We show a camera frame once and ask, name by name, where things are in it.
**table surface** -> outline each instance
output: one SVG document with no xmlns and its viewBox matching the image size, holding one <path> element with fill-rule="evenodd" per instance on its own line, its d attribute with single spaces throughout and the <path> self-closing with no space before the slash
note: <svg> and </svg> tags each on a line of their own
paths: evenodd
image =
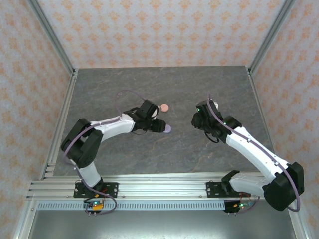
<svg viewBox="0 0 319 239">
<path fill-rule="evenodd" d="M 272 150 L 244 66 L 81 69 L 63 132 L 63 139 L 81 118 L 105 120 L 118 115 L 115 94 L 122 89 L 141 93 L 155 104 L 169 105 L 158 119 L 171 125 L 169 134 L 126 133 L 104 141 L 95 159 L 100 174 L 149 174 L 257 171 L 239 152 L 214 144 L 191 125 L 196 104 L 210 91 L 224 117 L 231 115 Z M 121 111 L 143 102 L 132 93 L 117 98 Z M 75 175 L 59 152 L 55 176 Z"/>
</svg>

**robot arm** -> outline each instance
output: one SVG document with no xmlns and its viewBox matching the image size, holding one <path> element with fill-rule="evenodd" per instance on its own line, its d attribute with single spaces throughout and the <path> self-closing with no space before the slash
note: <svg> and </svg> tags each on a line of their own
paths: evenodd
<svg viewBox="0 0 319 239">
<path fill-rule="evenodd" d="M 89 127 L 92 128 L 74 142 L 67 152 L 67 157 L 78 168 L 81 177 L 88 186 L 99 191 L 103 180 L 96 170 L 94 159 L 101 142 L 119 134 L 133 132 L 138 129 L 164 132 L 166 123 L 156 119 L 158 113 L 159 107 L 151 101 L 145 100 L 141 107 L 125 111 L 121 114 L 121 117 L 92 122 L 80 119 L 63 141 L 61 149 L 65 152 L 79 134 Z"/>
<path fill-rule="evenodd" d="M 303 168 L 296 162 L 290 165 L 287 161 L 270 152 L 254 139 L 239 121 L 231 116 L 223 118 L 217 109 L 217 103 L 214 103 L 212 100 L 209 102 L 211 109 L 223 124 L 245 136 L 248 140 L 244 140 L 218 122 L 212 115 L 206 101 L 196 105 L 197 113 L 193 116 L 192 125 L 197 129 L 203 130 L 205 134 L 211 134 L 213 137 L 236 149 L 264 175 L 264 177 L 253 177 L 234 170 L 222 179 L 223 190 L 226 193 L 236 191 L 264 196 L 273 208 L 283 211 L 296 199 L 296 196 L 291 183 L 278 165 L 282 165 L 291 176 L 299 195 L 304 192 Z M 275 158 L 277 162 L 274 163 L 260 148 Z"/>
</svg>

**wire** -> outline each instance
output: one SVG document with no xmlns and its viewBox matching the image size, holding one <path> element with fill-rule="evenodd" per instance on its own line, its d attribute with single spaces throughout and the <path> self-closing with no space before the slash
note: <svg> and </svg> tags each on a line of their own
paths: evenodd
<svg viewBox="0 0 319 239">
<path fill-rule="evenodd" d="M 94 203 L 89 203 L 89 204 L 87 204 L 86 205 L 86 207 L 85 207 L 85 212 L 88 214 L 88 215 L 91 215 L 91 212 L 89 212 L 89 210 L 88 210 L 88 208 L 90 207 L 90 206 L 92 206 Z"/>
<path fill-rule="evenodd" d="M 243 194 L 246 195 L 248 197 L 249 201 L 251 202 L 251 199 L 250 199 L 250 196 L 249 196 L 248 193 L 240 192 L 239 194 L 240 194 L 240 202 L 241 202 L 241 200 L 243 198 Z"/>
<path fill-rule="evenodd" d="M 102 193 L 105 193 L 107 190 L 108 190 L 108 189 L 105 188 L 105 189 L 102 191 Z M 89 202 L 90 200 L 92 200 L 92 199 L 97 199 L 98 197 L 99 197 L 99 195 L 93 196 L 92 198 L 85 199 L 83 202 L 84 202 L 84 203 L 91 203 L 91 202 Z"/>
<path fill-rule="evenodd" d="M 211 141 L 211 142 L 213 142 L 213 143 L 218 143 L 218 142 L 219 142 L 219 139 L 218 139 L 218 138 L 217 138 L 217 141 L 212 140 L 212 139 L 208 136 L 207 132 L 204 132 L 204 134 L 205 134 L 206 138 L 209 139 L 209 141 Z"/>
<path fill-rule="evenodd" d="M 232 213 L 232 214 L 233 214 L 233 215 L 237 215 L 237 214 L 244 214 L 244 213 L 246 213 L 246 212 L 249 212 L 250 210 L 252 210 L 252 209 L 257 205 L 257 203 L 259 202 L 259 200 L 260 200 L 260 197 L 258 196 L 256 202 L 255 202 L 249 209 L 244 210 L 244 211 L 239 211 L 239 212 L 237 212 L 237 213 Z"/>
<path fill-rule="evenodd" d="M 118 110 L 118 112 L 119 112 L 120 115 L 122 114 L 122 111 L 120 110 L 120 108 L 119 108 L 119 106 L 118 106 L 117 98 L 118 98 L 118 96 L 119 96 L 119 94 L 120 94 L 121 92 L 131 92 L 131 93 L 134 93 L 135 95 L 137 95 L 138 97 L 140 97 L 143 101 L 145 101 L 145 98 L 144 98 L 141 94 L 139 94 L 139 93 L 137 93 L 137 92 L 135 92 L 135 91 L 128 90 L 128 89 L 118 91 L 118 92 L 116 93 L 116 95 L 115 95 L 115 103 L 114 103 L 114 104 L 115 104 L 115 108 Z"/>
<path fill-rule="evenodd" d="M 294 193 L 295 193 L 295 196 L 296 196 L 296 200 L 297 200 L 297 208 L 296 209 L 293 209 L 291 207 L 287 207 L 290 211 L 292 212 L 299 212 L 300 210 L 300 206 L 301 206 L 301 202 L 300 202 L 300 197 L 299 197 L 299 194 L 298 194 L 298 190 L 296 188 L 296 185 L 293 181 L 293 179 L 291 178 L 291 176 L 289 175 L 289 173 L 287 172 L 287 170 L 279 163 L 277 162 L 277 160 L 272 156 L 270 155 L 263 147 L 261 147 L 258 143 L 256 143 L 254 140 L 250 140 L 248 137 L 242 135 L 241 133 L 239 132 L 236 132 L 235 130 L 233 130 L 232 128 L 230 128 L 229 126 L 225 125 L 223 123 L 223 121 L 220 120 L 220 118 L 217 117 L 217 115 L 215 114 L 215 112 L 213 111 L 213 109 L 211 108 L 210 106 L 210 92 L 208 92 L 208 98 L 206 100 L 207 102 L 207 105 L 208 105 L 208 108 L 210 110 L 210 112 L 213 114 L 214 118 L 222 125 L 224 126 L 226 129 L 228 129 L 229 131 L 233 132 L 234 134 L 240 136 L 241 138 L 243 138 L 244 140 L 248 140 L 250 143 L 252 143 L 253 145 L 255 145 L 259 150 L 261 150 L 264 154 L 266 154 L 274 163 L 276 163 L 276 165 L 284 172 L 284 174 L 286 175 L 286 177 L 288 178 L 293 190 L 294 190 Z"/>
<path fill-rule="evenodd" d="M 135 91 L 131 91 L 131 90 L 121 90 L 121 91 L 117 92 L 116 97 L 119 95 L 120 92 L 132 92 L 132 93 L 138 95 L 142 100 L 145 101 L 145 98 L 144 98 L 143 96 L 141 96 L 139 93 L 137 93 L 137 92 L 135 92 Z M 70 162 L 67 161 L 67 154 L 68 154 L 68 152 L 70 151 L 71 147 L 75 144 L 75 142 L 76 142 L 82 135 L 84 135 L 86 132 L 90 131 L 91 129 L 93 129 L 94 127 L 97 127 L 97 126 L 102 126 L 102 125 L 106 125 L 106 124 L 118 122 L 118 121 L 122 118 L 122 112 L 120 111 L 120 108 L 117 106 L 116 100 L 115 100 L 115 107 L 116 107 L 116 109 L 118 110 L 118 112 L 119 112 L 119 114 L 120 114 L 119 117 L 117 117 L 117 118 L 114 119 L 114 120 L 104 120 L 104 121 L 100 121 L 99 123 L 96 123 L 96 124 L 93 124 L 93 125 L 87 127 L 85 130 L 83 130 L 81 133 L 79 133 L 79 134 L 71 141 L 71 143 L 70 143 L 69 146 L 66 148 L 66 150 L 64 151 L 64 154 L 63 154 L 63 160 L 64 160 L 64 162 L 65 162 L 66 164 L 68 164 L 68 165 L 74 166 L 74 170 L 75 170 L 75 171 L 77 172 L 77 174 L 79 175 L 80 180 L 83 182 L 83 184 L 84 184 L 89 190 L 91 190 L 92 192 L 95 192 L 95 193 L 97 193 L 97 194 L 99 194 L 99 195 L 102 195 L 102 196 L 104 196 L 104 197 L 106 197 L 106 198 L 110 198 L 110 199 L 112 199 L 112 200 L 114 201 L 115 205 L 114 205 L 114 207 L 113 207 L 111 210 L 101 212 L 101 213 L 99 213 L 99 214 L 97 214 L 97 215 L 104 215 L 104 214 L 113 212 L 113 211 L 116 209 L 116 207 L 118 206 L 118 203 L 117 203 L 117 201 L 115 200 L 115 198 L 113 198 L 112 196 L 110 196 L 110 195 L 108 195 L 108 194 L 105 194 L 105 193 L 102 193 L 102 192 L 99 192 L 99 191 L 97 191 L 97 190 L 91 188 L 91 187 L 85 182 L 85 180 L 82 178 L 81 173 L 80 173 L 79 169 L 76 167 L 76 165 L 74 165 L 73 163 L 70 163 Z M 86 210 L 85 210 L 85 211 L 86 211 L 87 214 L 90 215 L 91 213 L 88 212 L 87 208 L 88 208 L 88 206 L 86 207 Z"/>
</svg>

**gray floor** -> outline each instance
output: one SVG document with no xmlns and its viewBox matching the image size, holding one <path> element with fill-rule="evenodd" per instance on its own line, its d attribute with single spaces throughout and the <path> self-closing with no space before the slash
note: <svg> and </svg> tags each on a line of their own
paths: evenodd
<svg viewBox="0 0 319 239">
<path fill-rule="evenodd" d="M 265 201 L 246 214 L 223 211 L 39 211 L 29 239 L 295 239 L 287 210 Z"/>
<path fill-rule="evenodd" d="M 271 150 L 256 99 L 244 66 L 82 69 L 66 121 L 63 138 L 80 118 L 105 120 L 118 115 L 114 100 L 121 89 L 140 92 L 170 110 L 159 119 L 170 124 L 170 134 L 148 132 L 118 135 L 101 144 L 96 165 L 101 174 L 148 174 L 256 171 L 236 150 L 208 141 L 191 125 L 195 105 L 212 93 L 223 116 L 231 115 Z M 142 103 L 132 93 L 118 99 L 122 111 Z M 75 175 L 59 153 L 54 175 Z"/>
</svg>

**patterned wallpaper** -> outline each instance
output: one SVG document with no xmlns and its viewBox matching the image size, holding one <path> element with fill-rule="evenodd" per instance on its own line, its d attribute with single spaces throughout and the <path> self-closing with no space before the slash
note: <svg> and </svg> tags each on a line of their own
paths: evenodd
<svg viewBox="0 0 319 239">
<path fill-rule="evenodd" d="M 319 1 L 296 1 L 254 81 L 276 152 L 304 167 L 302 207 L 319 235 Z"/>
<path fill-rule="evenodd" d="M 0 1 L 0 238 L 13 237 L 48 153 L 69 74 L 26 0 Z"/>
<path fill-rule="evenodd" d="M 284 0 L 40 0 L 76 68 L 249 66 Z"/>
</svg>

